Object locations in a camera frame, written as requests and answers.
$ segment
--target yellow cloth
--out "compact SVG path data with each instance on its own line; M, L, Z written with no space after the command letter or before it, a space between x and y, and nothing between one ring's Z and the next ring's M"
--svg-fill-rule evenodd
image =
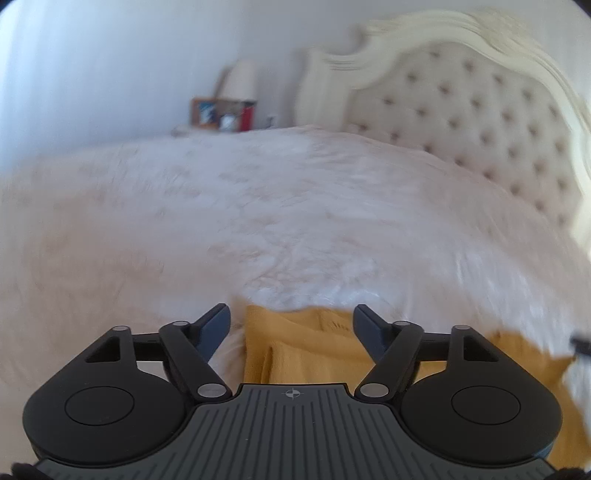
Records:
M245 333L245 383L347 383L353 391L374 365L353 333L350 312L309 308L277 313L249 306ZM560 403L563 427L548 461L556 468L584 467L591 460L591 445L583 419L561 381L573 358L551 358L516 333L496 332L489 340ZM445 362L423 362L417 379L444 368Z

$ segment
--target crosshair symbol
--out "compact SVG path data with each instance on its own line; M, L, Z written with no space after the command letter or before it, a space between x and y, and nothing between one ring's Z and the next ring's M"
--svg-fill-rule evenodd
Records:
M301 392L299 390L296 390L295 388L290 388L287 392L284 393L284 395L286 397L290 397L292 400L294 398L297 398L301 395Z

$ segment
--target bed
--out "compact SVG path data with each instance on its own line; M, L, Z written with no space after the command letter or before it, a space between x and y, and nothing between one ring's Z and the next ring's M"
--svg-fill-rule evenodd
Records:
M365 31L354 55L311 51L300 127L110 145L2 179L0 469L32 459L27 397L113 325L228 303L212 364L234 388L248 303L366 303L555 356L591 335L590 116L559 68L492 10ZM585 359L566 382L591 430Z

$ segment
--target triangular cutout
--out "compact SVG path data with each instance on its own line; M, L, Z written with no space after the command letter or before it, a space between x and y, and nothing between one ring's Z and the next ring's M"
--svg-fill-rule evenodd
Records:
M466 362L498 362L492 353L481 345L474 337L464 337L464 360Z
M119 360L121 360L119 337L111 337L98 347L97 350L86 359L86 362L89 364L97 364L103 362L118 362Z

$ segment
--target cream carved wooden frame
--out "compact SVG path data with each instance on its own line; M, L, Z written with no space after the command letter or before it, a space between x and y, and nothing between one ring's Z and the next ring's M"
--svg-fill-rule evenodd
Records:
M340 56L311 49L295 105L297 125L343 131L352 95L388 75L409 51L433 43L459 43L500 66L541 83L556 102L569 130L568 153L580 201L569 223L575 241L591 247L591 115L556 63L515 18L495 9L471 14L423 11L364 27L357 53Z

